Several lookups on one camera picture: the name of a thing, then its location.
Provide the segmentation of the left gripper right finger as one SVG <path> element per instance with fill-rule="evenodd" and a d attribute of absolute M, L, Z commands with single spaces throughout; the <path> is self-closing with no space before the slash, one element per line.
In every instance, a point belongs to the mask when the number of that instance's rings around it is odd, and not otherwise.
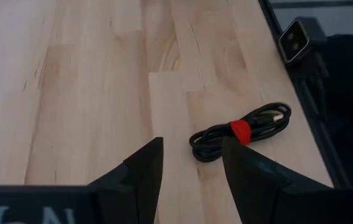
<path fill-rule="evenodd" d="M 310 195 L 330 190 L 266 156 L 225 138 L 222 160 L 242 224 L 315 224 Z"/>

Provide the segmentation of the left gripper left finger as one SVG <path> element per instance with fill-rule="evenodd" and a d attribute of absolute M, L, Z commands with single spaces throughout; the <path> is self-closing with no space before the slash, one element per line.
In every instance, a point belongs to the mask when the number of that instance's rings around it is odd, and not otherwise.
<path fill-rule="evenodd" d="M 90 183 L 95 224 L 154 224 L 163 159 L 163 138 L 156 137 Z"/>

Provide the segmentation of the black table edge frame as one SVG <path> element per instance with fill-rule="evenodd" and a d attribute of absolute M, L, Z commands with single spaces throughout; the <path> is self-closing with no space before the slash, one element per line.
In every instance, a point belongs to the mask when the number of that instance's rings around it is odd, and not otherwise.
<path fill-rule="evenodd" d="M 306 79 L 311 75 L 326 75 L 327 70 L 322 64 L 321 56 L 316 53 L 307 54 L 307 60 L 296 64 L 288 65 L 282 62 L 287 74 L 292 81 L 295 93 L 303 109 L 303 113 L 308 121 L 313 133 L 319 152 L 323 158 L 326 169 L 331 177 L 331 181 L 336 188 L 351 188 L 352 185 L 342 165 L 340 157 L 332 143 L 332 139 L 326 129 L 325 116 L 320 107 L 316 104 Z"/>

